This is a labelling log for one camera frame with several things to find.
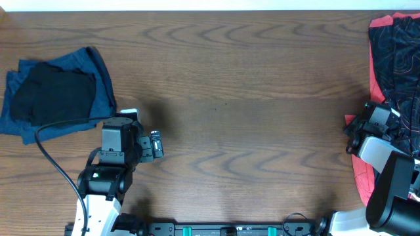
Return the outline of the black patterned jersey shirt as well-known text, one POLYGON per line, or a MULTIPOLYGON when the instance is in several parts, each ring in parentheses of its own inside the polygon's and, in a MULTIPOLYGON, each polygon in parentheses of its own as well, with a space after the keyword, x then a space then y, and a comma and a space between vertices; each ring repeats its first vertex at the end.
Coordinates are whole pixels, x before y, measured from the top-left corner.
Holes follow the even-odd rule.
POLYGON ((419 19, 389 20, 369 28, 373 72, 384 103, 400 113, 394 144, 419 155, 419 19))

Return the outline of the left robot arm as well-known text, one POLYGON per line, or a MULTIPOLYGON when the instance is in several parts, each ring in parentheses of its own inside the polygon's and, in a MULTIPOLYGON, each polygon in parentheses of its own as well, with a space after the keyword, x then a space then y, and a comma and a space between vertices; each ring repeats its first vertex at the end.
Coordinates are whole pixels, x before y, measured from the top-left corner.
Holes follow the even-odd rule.
POLYGON ((143 135, 136 114, 119 113, 104 120, 102 145, 89 155, 78 177, 82 200, 77 202, 74 225, 67 226, 65 234, 147 235, 147 223, 120 210, 137 165, 163 155, 160 132, 143 135))

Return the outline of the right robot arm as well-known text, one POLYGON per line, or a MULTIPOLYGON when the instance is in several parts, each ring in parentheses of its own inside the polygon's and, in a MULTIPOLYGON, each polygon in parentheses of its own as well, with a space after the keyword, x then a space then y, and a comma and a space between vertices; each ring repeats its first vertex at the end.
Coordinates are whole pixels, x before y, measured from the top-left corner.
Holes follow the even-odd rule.
POLYGON ((379 177, 367 206, 340 211, 326 222, 324 235, 418 235, 419 201, 411 199, 415 158, 393 145, 400 114, 367 102, 362 114, 347 125, 346 152, 369 164, 379 177))

